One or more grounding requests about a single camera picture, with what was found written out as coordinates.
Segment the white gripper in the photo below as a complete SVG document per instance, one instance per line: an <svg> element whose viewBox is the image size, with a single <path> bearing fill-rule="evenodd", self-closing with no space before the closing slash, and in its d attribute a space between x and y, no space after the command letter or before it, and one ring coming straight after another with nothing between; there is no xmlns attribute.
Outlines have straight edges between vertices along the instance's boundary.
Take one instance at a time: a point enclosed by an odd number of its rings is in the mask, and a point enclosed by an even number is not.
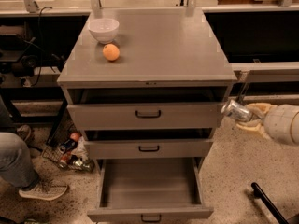
<svg viewBox="0 0 299 224"><path fill-rule="evenodd" d="M237 121L236 127L264 139L270 137L285 145L299 145L299 106L272 105L270 103L251 103L246 108L259 119L249 122Z"/></svg>

